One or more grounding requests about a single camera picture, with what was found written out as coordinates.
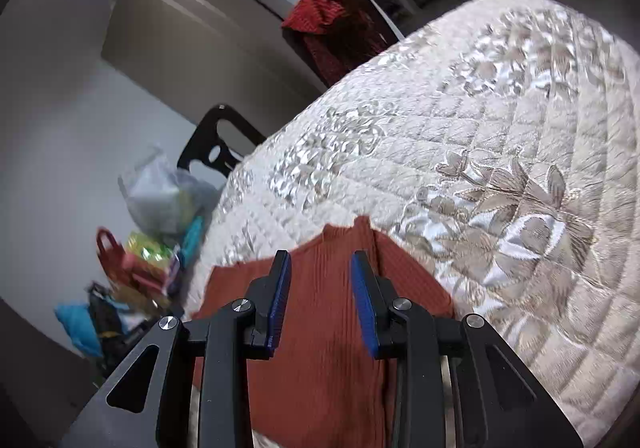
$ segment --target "metal screw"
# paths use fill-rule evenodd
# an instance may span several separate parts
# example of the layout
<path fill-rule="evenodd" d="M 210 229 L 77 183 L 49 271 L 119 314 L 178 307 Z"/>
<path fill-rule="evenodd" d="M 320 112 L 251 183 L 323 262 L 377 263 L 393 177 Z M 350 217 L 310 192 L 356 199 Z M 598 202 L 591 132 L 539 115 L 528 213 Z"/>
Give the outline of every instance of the metal screw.
<path fill-rule="evenodd" d="M 231 304 L 231 309 L 240 313 L 242 311 L 246 311 L 251 308 L 251 300 L 247 300 L 246 298 L 238 298 L 235 302 Z"/>
<path fill-rule="evenodd" d="M 160 319 L 160 328 L 168 331 L 178 325 L 178 319 L 175 316 L 165 316 Z"/>
<path fill-rule="evenodd" d="M 478 314 L 470 314 L 466 317 L 466 323 L 469 327 L 473 327 L 474 329 L 479 329 L 484 325 L 484 318 L 482 318 Z"/>
<path fill-rule="evenodd" d="M 399 311 L 406 311 L 408 309 L 411 309 L 411 300 L 409 300 L 408 298 L 396 298 L 392 303 L 394 308 L 398 309 Z"/>

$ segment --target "red bag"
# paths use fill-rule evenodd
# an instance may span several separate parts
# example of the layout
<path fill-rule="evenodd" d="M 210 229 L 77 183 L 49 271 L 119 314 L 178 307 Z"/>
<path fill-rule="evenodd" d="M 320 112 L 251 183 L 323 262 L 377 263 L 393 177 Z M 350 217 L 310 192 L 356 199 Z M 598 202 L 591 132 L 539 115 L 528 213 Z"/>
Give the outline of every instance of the red bag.
<path fill-rule="evenodd" d="M 108 248 L 104 245 L 105 238 L 109 241 Z M 98 259 L 109 280 L 114 284 L 130 287 L 146 298 L 165 298 L 162 288 L 167 275 L 162 269 L 152 266 L 133 253 L 127 253 L 106 228 L 98 228 L 95 239 Z"/>

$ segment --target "black chair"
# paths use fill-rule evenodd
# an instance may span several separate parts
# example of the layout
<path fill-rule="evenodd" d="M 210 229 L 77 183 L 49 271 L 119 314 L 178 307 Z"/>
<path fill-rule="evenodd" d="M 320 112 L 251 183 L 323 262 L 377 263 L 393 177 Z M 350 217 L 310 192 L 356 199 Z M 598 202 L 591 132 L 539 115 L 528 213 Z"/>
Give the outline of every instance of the black chair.
<path fill-rule="evenodd" d="M 219 171 L 228 177 L 235 166 L 240 162 L 226 142 L 218 135 L 218 122 L 228 121 L 237 128 L 255 146 L 263 144 L 266 139 L 251 123 L 240 115 L 238 111 L 228 105 L 218 105 L 207 112 L 196 127 L 191 139 L 184 147 L 178 159 L 178 168 L 189 170 L 191 161 L 198 160 L 204 166 Z M 211 151 L 220 147 L 220 153 L 211 162 Z"/>

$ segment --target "quilted bedspread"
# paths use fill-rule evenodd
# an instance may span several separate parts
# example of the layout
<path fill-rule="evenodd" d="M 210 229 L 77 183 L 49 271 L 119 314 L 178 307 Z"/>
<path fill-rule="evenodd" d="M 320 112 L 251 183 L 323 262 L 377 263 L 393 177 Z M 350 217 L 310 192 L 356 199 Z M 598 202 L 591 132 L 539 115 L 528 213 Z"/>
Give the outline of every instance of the quilted bedspread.
<path fill-rule="evenodd" d="M 585 446 L 640 380 L 640 57 L 551 0 L 475 0 L 343 78 L 229 177 L 210 270 L 369 215 L 484 316 Z"/>

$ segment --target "red sweater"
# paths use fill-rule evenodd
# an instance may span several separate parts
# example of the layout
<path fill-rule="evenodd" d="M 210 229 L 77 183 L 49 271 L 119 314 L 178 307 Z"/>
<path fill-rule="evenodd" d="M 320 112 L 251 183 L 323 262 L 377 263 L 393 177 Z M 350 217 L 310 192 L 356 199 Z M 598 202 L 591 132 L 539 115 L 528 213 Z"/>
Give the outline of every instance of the red sweater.
<path fill-rule="evenodd" d="M 351 292 L 356 250 L 367 252 L 374 272 L 391 279 L 400 296 L 433 315 L 453 314 L 449 294 L 389 237 L 373 231 L 366 217 L 351 228 L 327 225 L 291 251 L 280 346 L 268 362 L 247 362 L 252 428 L 286 448 L 384 448 L 390 434 L 396 367 L 375 361 L 364 346 Z M 214 268 L 194 318 L 244 296 L 271 261 Z M 198 363 L 196 386 L 201 376 Z"/>

